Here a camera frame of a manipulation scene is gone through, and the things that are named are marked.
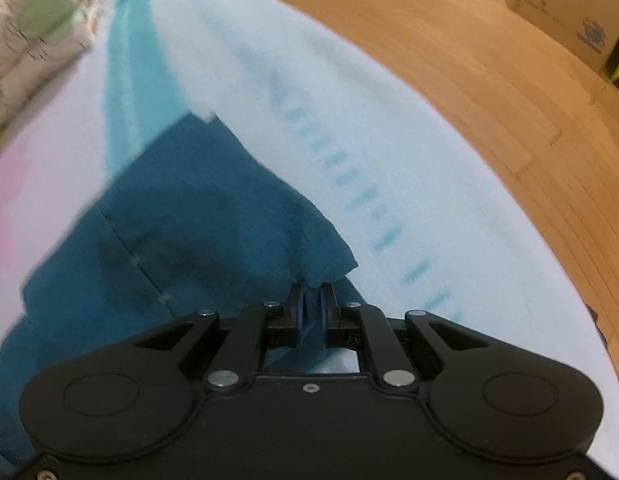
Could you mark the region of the teal pants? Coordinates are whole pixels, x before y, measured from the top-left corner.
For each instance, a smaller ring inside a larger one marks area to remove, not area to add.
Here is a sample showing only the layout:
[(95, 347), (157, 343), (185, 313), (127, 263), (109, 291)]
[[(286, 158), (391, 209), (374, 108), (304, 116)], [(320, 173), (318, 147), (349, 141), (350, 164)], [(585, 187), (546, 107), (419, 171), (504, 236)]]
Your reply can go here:
[(46, 367), (203, 308), (231, 318), (296, 283), (356, 301), (355, 266), (331, 222), (222, 122), (178, 119), (23, 286), (0, 345), (0, 477), (33, 456), (18, 401)]

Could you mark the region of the floral light blue bed sheet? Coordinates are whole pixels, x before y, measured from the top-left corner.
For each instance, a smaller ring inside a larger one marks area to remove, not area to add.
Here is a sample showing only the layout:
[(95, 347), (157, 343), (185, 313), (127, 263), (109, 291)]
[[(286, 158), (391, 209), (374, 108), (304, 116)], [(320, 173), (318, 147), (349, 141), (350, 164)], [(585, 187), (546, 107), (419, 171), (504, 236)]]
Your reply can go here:
[[(279, 0), (106, 0), (95, 47), (38, 92), (0, 154), (0, 345), (22, 289), (169, 126), (217, 119), (351, 249), (359, 302), (437, 315), (576, 368), (603, 415), (588, 456), (619, 478), (619, 385), (587, 307), (482, 157), (418, 92)], [(278, 374), (343, 374), (319, 292)]]

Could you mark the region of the floral quilted pillow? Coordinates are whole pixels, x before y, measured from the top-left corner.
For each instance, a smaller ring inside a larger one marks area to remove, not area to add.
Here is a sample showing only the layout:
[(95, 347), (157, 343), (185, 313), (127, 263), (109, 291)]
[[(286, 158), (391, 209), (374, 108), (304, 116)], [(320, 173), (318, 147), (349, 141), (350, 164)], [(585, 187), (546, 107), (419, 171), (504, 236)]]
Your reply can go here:
[(0, 0), (0, 129), (93, 47), (102, 0)]

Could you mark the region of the cardboard box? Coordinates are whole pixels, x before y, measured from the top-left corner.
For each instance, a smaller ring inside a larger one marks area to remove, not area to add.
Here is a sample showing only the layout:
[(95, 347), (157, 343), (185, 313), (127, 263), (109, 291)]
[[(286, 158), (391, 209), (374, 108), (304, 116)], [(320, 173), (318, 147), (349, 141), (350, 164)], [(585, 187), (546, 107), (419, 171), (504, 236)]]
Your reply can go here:
[(507, 6), (596, 73), (619, 40), (619, 0), (507, 0)]

